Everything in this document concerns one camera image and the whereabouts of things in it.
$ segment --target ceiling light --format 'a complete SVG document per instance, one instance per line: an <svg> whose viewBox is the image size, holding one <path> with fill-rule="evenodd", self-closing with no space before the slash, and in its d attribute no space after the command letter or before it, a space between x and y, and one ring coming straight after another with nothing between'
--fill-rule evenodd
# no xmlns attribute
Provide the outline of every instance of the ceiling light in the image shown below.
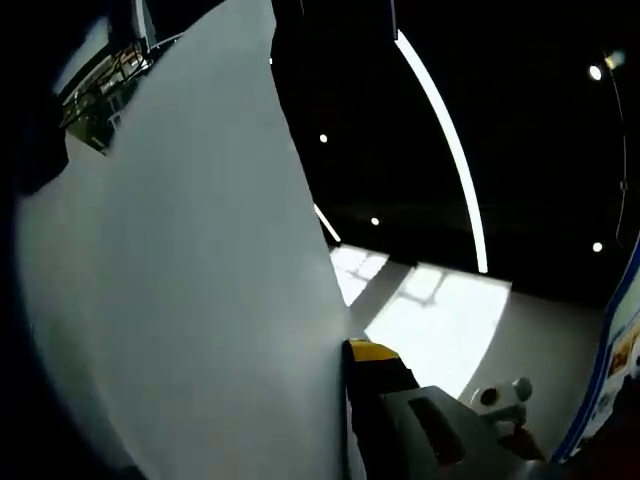
<svg viewBox="0 0 640 480"><path fill-rule="evenodd" d="M444 136L449 144L453 161L458 169L458 175L460 176L460 183L462 184L462 191L464 192L464 198L467 202L467 210L469 211L469 219L471 220L471 230L473 232L473 241L476 246L476 258L478 261L478 271L480 273L487 273L487 250L484 243L484 232L482 230L482 220L480 219L480 207L478 206L478 198L476 197L476 191L473 188L473 181L471 180L471 172L469 171L469 165L462 150L462 144L458 133L453 126L453 121L447 110L447 107L436 88L436 84L433 83L429 72L420 60L420 57L413 49L407 38L403 33L398 30L398 39L396 45L400 49L400 52L407 60L407 63L413 70L413 73L418 78L424 93L427 95L433 110L438 117L440 127L444 132Z"/></svg>
<svg viewBox="0 0 640 480"><path fill-rule="evenodd" d="M589 67L589 76L598 81L602 78L602 71L595 65L591 65Z"/></svg>
<svg viewBox="0 0 640 480"><path fill-rule="evenodd" d="M320 211L320 209L318 208L318 206L314 203L313 204L313 209L316 212L316 215L318 215L318 218L320 219L320 221L322 222L322 224L327 228L327 230L329 230L329 233L331 234L331 236L333 237L333 239L340 243L342 241L342 239L340 238L340 236L338 235L338 232L336 232L334 230L334 228L331 226L331 224L329 223L329 220L327 220L327 217L325 217L323 215L323 213Z"/></svg>

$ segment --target poster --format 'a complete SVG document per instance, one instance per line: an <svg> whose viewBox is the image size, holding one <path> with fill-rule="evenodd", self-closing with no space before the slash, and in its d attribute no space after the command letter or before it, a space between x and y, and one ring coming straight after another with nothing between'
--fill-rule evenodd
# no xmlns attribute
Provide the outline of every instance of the poster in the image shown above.
<svg viewBox="0 0 640 480"><path fill-rule="evenodd" d="M602 428L613 413L616 396L627 376L640 376L640 311L612 337L606 377L591 417L573 450L579 452Z"/></svg>

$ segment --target yellow stripe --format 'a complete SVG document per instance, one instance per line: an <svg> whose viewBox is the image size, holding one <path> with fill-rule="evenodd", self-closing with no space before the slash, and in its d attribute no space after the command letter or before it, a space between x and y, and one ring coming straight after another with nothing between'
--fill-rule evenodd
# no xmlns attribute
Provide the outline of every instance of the yellow stripe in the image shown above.
<svg viewBox="0 0 640 480"><path fill-rule="evenodd" d="M349 343L351 344L353 358L356 362L371 362L375 360L391 360L392 358L400 358L396 352L384 345L356 339L349 340Z"/></svg>

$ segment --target spotlight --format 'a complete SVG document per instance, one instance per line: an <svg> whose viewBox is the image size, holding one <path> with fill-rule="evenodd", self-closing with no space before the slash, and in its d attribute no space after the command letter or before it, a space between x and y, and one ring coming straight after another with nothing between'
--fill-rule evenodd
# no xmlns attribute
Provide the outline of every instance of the spotlight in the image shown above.
<svg viewBox="0 0 640 480"><path fill-rule="evenodd" d="M602 71L598 67L596 67L595 65L591 65L589 67L589 75L595 81L598 81L598 80L600 80L602 78Z"/></svg>

